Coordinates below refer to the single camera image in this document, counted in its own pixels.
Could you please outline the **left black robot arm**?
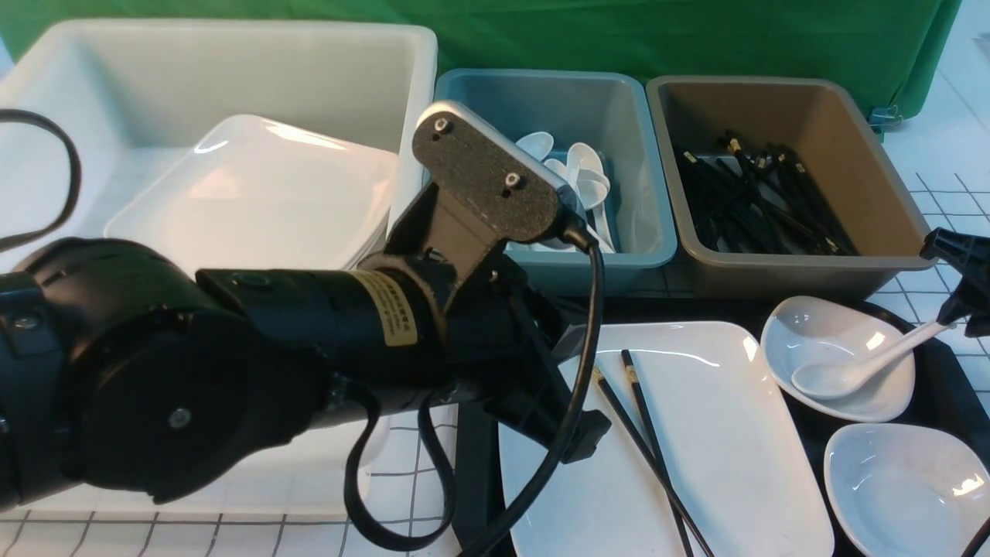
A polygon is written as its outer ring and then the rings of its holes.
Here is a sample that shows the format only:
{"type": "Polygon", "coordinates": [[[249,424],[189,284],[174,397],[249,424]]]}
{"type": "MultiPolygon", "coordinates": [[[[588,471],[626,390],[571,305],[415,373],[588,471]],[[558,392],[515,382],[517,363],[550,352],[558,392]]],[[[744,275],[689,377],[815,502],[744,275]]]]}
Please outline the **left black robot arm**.
{"type": "Polygon", "coordinates": [[[594,359],[603,254],[562,206],[538,236],[590,260],[582,341],[503,234],[466,274],[408,241],[353,271],[195,276],[131,241],[49,244],[2,276],[2,510],[78,484],[167,504],[309,430],[364,420],[353,476],[379,420],[449,403],[480,402],[552,465],[590,458],[611,423],[559,366],[594,359]]]}

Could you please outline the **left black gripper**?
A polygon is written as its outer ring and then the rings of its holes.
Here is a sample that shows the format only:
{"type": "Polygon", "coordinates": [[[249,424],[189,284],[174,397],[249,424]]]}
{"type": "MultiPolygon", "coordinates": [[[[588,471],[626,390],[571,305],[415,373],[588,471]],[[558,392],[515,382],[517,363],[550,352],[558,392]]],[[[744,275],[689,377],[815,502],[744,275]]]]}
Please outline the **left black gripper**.
{"type": "Polygon", "coordinates": [[[562,202],[513,217],[505,198],[474,193],[461,200],[438,184],[426,186],[384,250],[357,267],[358,278],[386,289],[397,320],[367,348],[357,380],[385,413],[480,401],[492,419],[567,464],[590,457],[609,429],[606,417],[584,412],[581,402],[566,420],[572,391],[558,369],[580,348],[596,347],[599,304],[580,326],[575,307],[531,288],[504,254],[509,234],[530,224],[591,246],[562,202]]]}

